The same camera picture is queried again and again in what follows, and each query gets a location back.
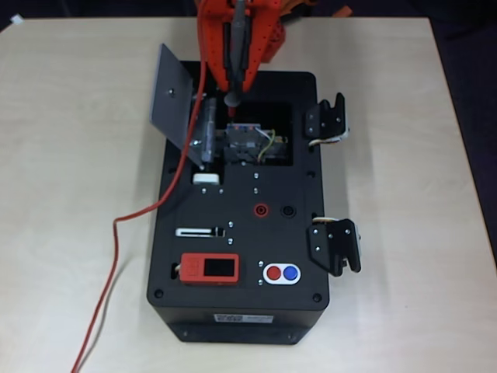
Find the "barcode label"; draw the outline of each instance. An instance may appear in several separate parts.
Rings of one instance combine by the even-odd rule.
[[[260,324],[270,324],[274,316],[271,315],[228,315],[225,313],[214,314],[216,322],[254,322]]]

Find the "yellow wire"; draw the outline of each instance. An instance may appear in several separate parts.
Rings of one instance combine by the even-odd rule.
[[[271,130],[271,132],[272,132],[272,134],[271,134],[271,140],[269,140],[269,144],[266,145],[263,150],[261,150],[261,152],[259,153],[259,155],[257,155],[257,162],[258,163],[261,162],[261,158],[264,155],[264,153],[267,152],[267,150],[269,148],[271,148],[271,145],[273,145],[273,143],[274,143],[274,139],[276,137],[276,131],[275,130]]]

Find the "black box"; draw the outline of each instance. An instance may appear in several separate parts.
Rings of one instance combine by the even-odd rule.
[[[198,75],[198,64],[186,67]],[[208,85],[207,91],[214,92],[213,82]],[[158,209],[148,300],[180,340],[295,344],[327,307],[328,274],[308,255],[307,229],[313,217],[324,215],[320,150],[309,148],[304,136],[306,110],[316,104],[312,74],[259,72],[237,116],[286,131],[288,162],[227,164],[221,185],[200,186],[192,184],[198,168],[187,161],[174,193]],[[217,128],[223,128],[225,109],[217,112]],[[168,141],[161,195],[179,157],[180,150]],[[254,212],[257,204],[269,207],[264,218]],[[180,238],[178,227],[222,227],[226,236]],[[175,273],[182,253],[237,253],[240,281],[235,286],[183,284]],[[301,278],[293,285],[268,284],[262,277],[268,263],[295,264]]]

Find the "button panel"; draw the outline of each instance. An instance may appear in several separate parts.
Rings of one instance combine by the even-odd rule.
[[[294,285],[301,279],[301,270],[292,263],[270,263],[262,270],[262,276],[271,285]]]

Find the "electrical wire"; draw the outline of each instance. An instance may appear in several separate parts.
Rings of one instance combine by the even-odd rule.
[[[336,144],[337,142],[340,142],[338,138],[326,138],[325,140],[316,138],[309,141],[309,148],[320,144]]]
[[[312,218],[313,223],[332,223],[334,221],[340,221],[340,219],[337,218],[327,218],[325,216],[323,217],[317,217],[317,218]]]
[[[265,152],[268,151],[269,148],[271,148],[271,146],[273,146],[274,144],[274,139],[276,137],[276,131],[275,130],[271,130],[271,138],[269,140],[269,144],[266,145],[262,150],[261,152],[259,153],[259,155],[257,155],[257,162],[260,163],[261,160],[262,160],[262,156],[264,155]]]
[[[183,150],[181,152],[181,156],[179,158],[178,162],[178,167],[176,169],[175,175],[172,178],[171,183],[169,184],[167,190],[162,194],[162,197],[154,204],[145,207],[139,211],[134,212],[133,214],[125,215],[118,217],[114,219],[113,221],[113,236],[114,236],[114,258],[112,262],[112,266],[110,268],[109,275],[107,277],[107,281],[105,283],[105,286],[102,290],[102,293],[100,295],[99,301],[96,304],[95,311],[93,312],[92,320],[89,323],[89,327],[86,331],[85,339],[83,340],[83,344],[79,350],[78,356],[76,358],[76,361],[72,367],[71,373],[77,373],[83,358],[83,355],[85,354],[86,347],[88,345],[90,336],[92,335],[93,327],[95,326],[96,319],[99,315],[100,309],[102,308],[102,304],[106,299],[107,293],[109,291],[110,285],[113,282],[114,274],[116,273],[116,268],[117,268],[117,263],[119,260],[119,237],[117,234],[117,223],[120,223],[122,221],[128,221],[131,219],[138,218],[144,214],[147,214],[148,212],[151,212],[155,210],[156,208],[159,208],[162,206],[168,199],[169,196],[171,195],[172,191],[174,190],[176,184],[178,183],[183,168],[185,167],[186,163],[186,158],[188,156],[188,151],[189,151],[189,143],[192,140],[193,136],[193,129],[195,128],[195,123],[196,123],[196,118],[198,116],[198,113],[200,111],[200,104],[202,101],[203,97],[203,89],[205,87],[205,81],[206,81],[206,74],[207,74],[207,62],[206,62],[206,57],[205,57],[205,45],[204,45],[204,40],[203,40],[203,30],[202,30],[202,14],[203,14],[203,9],[205,7],[205,3],[207,0],[203,0],[200,3],[199,7],[199,15],[197,17],[197,37],[199,41],[199,48],[200,48],[200,83],[198,87],[198,91],[196,94],[196,100],[195,104],[193,105],[193,110],[189,119],[189,126],[188,126],[188,133],[186,136],[185,144],[183,146]]]
[[[264,136],[265,138],[267,138],[269,141],[271,141],[271,136],[269,136],[266,132],[264,132],[263,130],[260,130],[258,129],[257,127],[254,127],[254,130],[256,130],[257,132],[259,132],[262,136]]]

